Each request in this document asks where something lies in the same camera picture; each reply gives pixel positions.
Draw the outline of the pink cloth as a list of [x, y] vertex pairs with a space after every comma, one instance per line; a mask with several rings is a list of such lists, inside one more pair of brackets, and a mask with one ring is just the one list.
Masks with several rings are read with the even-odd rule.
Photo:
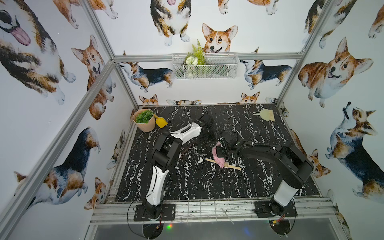
[[225, 158], [218, 157], [218, 147], [221, 147], [221, 143], [217, 142], [216, 145], [212, 148], [212, 154], [215, 162], [220, 166], [221, 169], [225, 167]]

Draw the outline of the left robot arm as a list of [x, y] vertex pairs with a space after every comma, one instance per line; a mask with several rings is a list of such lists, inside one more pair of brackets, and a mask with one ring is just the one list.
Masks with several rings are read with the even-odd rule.
[[213, 117], [208, 112], [204, 112], [200, 118], [185, 127], [161, 134], [155, 141], [151, 156], [152, 178], [149, 191], [143, 201], [145, 210], [151, 215], [161, 210], [167, 175], [180, 158], [182, 146], [190, 140], [208, 137], [213, 122]]

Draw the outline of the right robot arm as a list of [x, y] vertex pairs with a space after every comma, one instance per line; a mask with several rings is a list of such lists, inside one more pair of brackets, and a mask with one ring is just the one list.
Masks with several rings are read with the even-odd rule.
[[305, 185], [314, 165], [295, 144], [268, 145], [254, 143], [229, 133], [219, 133], [218, 157], [239, 157], [261, 160], [277, 166], [282, 181], [270, 200], [268, 209], [275, 216], [281, 216], [297, 192]]

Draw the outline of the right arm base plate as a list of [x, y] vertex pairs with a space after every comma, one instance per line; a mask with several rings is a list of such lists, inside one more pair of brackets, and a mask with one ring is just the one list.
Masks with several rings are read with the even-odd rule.
[[255, 201], [255, 214], [258, 218], [280, 218], [297, 217], [296, 206], [294, 201], [290, 201], [287, 206], [282, 207], [274, 200], [271, 201]]

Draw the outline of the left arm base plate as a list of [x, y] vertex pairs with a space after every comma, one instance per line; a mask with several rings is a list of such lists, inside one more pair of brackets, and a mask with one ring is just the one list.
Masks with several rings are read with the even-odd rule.
[[134, 221], [173, 221], [175, 219], [175, 214], [175, 204], [162, 204], [157, 207], [137, 205], [135, 209]]

